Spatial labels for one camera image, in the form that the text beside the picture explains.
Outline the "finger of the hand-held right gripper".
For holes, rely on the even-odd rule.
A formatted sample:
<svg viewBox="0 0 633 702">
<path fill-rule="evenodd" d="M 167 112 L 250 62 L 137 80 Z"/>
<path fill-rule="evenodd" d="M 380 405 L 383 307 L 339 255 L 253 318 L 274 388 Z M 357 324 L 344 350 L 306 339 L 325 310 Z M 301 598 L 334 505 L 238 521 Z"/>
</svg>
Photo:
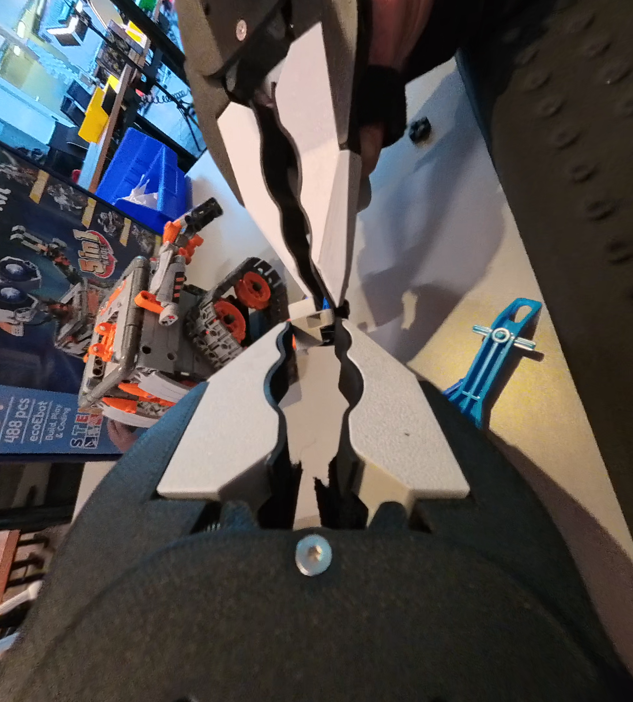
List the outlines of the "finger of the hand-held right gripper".
<svg viewBox="0 0 633 702">
<path fill-rule="evenodd" d="M 362 158 L 348 140 L 354 70 L 354 48 L 335 21 L 318 20 L 264 78 L 296 162 L 307 265 L 334 309 L 346 300 L 361 195 Z"/>
<path fill-rule="evenodd" d="M 243 205 L 307 295 L 328 218 L 328 80 L 280 77 L 268 105 L 231 102 L 218 118 Z"/>
</svg>

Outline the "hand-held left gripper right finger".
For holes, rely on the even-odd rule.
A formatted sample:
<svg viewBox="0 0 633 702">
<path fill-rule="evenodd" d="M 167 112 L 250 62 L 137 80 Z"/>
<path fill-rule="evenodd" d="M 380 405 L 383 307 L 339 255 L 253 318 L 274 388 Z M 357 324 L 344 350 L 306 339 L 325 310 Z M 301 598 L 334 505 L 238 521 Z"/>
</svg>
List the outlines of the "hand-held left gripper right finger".
<svg viewBox="0 0 633 702">
<path fill-rule="evenodd" d="M 365 507 L 462 499 L 470 486 L 414 373 L 349 321 L 337 326 L 339 389 L 348 401 L 339 457 Z"/>
</svg>

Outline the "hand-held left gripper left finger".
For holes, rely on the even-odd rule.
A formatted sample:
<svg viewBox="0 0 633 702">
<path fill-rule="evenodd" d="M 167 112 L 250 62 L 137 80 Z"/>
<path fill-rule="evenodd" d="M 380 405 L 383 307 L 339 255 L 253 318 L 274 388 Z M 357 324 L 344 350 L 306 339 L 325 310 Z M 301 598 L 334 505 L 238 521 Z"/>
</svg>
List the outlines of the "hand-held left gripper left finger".
<svg viewBox="0 0 633 702">
<path fill-rule="evenodd" d="M 292 326 L 283 322 L 213 375 L 158 483 L 171 499 L 263 505 L 268 471 L 286 449 L 286 420 L 278 403 Z"/>
</svg>

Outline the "light grey connector piece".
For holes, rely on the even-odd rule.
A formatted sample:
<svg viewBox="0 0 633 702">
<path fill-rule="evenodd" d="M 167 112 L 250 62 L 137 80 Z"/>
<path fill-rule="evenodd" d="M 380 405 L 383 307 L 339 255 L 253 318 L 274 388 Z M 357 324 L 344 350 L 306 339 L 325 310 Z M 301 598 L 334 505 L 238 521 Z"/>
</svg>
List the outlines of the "light grey connector piece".
<svg viewBox="0 0 633 702">
<path fill-rule="evenodd" d="M 334 343 L 336 320 L 347 319 L 350 307 L 348 301 L 334 306 L 328 295 L 320 291 L 289 303 L 287 312 L 293 331 L 293 348 L 297 354 L 305 354 L 313 347 Z"/>
</svg>

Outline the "person's right hand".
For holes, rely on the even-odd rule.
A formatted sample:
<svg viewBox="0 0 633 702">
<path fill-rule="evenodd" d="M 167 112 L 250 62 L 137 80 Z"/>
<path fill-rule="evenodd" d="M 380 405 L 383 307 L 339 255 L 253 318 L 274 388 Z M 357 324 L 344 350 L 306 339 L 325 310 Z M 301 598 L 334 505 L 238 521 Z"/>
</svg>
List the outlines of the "person's right hand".
<svg viewBox="0 0 633 702">
<path fill-rule="evenodd" d="M 406 127 L 406 84 L 449 60 L 467 29 L 466 1 L 372 1 L 368 64 L 358 87 L 361 179 Z"/>
</svg>

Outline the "black metal shelf rack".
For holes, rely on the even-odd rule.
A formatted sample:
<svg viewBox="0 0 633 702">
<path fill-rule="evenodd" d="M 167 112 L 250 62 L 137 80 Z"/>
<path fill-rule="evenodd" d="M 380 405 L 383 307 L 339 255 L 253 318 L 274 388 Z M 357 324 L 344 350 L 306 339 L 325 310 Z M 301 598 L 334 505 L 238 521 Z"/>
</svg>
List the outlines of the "black metal shelf rack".
<svg viewBox="0 0 633 702">
<path fill-rule="evenodd" d="M 74 33 L 90 31 L 101 39 L 95 81 L 103 91 L 109 118 L 103 134 L 114 147 L 130 128 L 152 136 L 194 163 L 206 145 L 198 126 L 173 1 L 111 1 L 111 18 L 102 18 L 103 1 L 67 1 Z"/>
</svg>

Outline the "blue plastic storage bin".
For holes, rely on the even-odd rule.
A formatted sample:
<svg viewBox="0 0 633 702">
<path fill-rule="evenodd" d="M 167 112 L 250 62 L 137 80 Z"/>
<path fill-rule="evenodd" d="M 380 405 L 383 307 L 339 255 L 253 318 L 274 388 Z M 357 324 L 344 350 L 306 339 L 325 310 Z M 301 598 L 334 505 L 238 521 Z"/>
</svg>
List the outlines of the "blue plastic storage bin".
<svg viewBox="0 0 633 702">
<path fill-rule="evenodd" d="M 95 193 L 160 235 L 189 207 L 189 185 L 175 151 L 136 128 L 125 133 Z"/>
</svg>

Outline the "blue plastic separator tool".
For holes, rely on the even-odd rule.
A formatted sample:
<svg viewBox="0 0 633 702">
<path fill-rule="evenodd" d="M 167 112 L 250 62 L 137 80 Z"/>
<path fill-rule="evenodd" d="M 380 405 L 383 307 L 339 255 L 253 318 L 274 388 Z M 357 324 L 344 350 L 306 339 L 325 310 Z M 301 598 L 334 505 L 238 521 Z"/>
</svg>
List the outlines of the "blue plastic separator tool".
<svg viewBox="0 0 633 702">
<path fill-rule="evenodd" d="M 478 429 L 488 425 L 493 395 L 500 387 L 512 352 L 535 351 L 537 343 L 523 334 L 536 321 L 542 307 L 540 301 L 518 297 L 491 324 L 473 325 L 472 331 L 482 338 L 479 350 L 465 376 L 445 389 L 443 396 Z"/>
</svg>

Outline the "grey orange tracked toy robot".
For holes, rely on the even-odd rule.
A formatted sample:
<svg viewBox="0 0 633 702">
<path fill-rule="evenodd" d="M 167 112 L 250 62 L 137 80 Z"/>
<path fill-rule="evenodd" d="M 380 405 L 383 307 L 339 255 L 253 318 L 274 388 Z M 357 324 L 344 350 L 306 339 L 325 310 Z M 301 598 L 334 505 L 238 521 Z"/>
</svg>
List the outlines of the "grey orange tracked toy robot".
<svg viewBox="0 0 633 702">
<path fill-rule="evenodd" d="M 80 412 L 149 428 L 287 321 L 285 282 L 261 258 L 244 259 L 210 289 L 187 282 L 202 231 L 222 215 L 216 198 L 206 199 L 165 224 L 156 256 L 129 264 L 94 320 Z"/>
</svg>

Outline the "yellow plastic bin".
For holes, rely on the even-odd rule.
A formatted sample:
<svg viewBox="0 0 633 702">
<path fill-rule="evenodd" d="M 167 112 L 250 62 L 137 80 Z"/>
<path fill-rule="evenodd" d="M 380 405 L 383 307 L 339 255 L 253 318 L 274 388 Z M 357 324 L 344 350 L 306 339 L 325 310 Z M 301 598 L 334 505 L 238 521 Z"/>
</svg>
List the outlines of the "yellow plastic bin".
<svg viewBox="0 0 633 702">
<path fill-rule="evenodd" d="M 87 143 L 99 142 L 109 123 L 117 95 L 116 90 L 111 86 L 95 89 L 84 113 L 83 123 L 78 130 L 80 139 Z"/>
</svg>

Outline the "blue robot kit box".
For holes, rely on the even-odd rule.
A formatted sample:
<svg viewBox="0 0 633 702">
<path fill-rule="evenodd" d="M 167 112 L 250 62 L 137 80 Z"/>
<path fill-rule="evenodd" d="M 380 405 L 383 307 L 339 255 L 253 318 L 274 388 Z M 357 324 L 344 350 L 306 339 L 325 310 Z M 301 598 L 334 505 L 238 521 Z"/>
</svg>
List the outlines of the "blue robot kit box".
<svg viewBox="0 0 633 702">
<path fill-rule="evenodd" d="M 78 406 L 97 312 L 161 237 L 0 142 L 0 459 L 119 454 Z"/>
</svg>

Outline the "black dimpled mat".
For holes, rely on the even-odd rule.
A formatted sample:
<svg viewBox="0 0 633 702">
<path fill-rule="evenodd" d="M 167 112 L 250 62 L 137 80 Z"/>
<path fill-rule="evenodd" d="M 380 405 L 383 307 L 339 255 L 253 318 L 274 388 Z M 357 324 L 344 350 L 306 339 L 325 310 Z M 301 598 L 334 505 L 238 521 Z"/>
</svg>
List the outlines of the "black dimpled mat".
<svg viewBox="0 0 633 702">
<path fill-rule="evenodd" d="M 633 539 L 633 1 L 462 1 L 458 58 Z"/>
</svg>

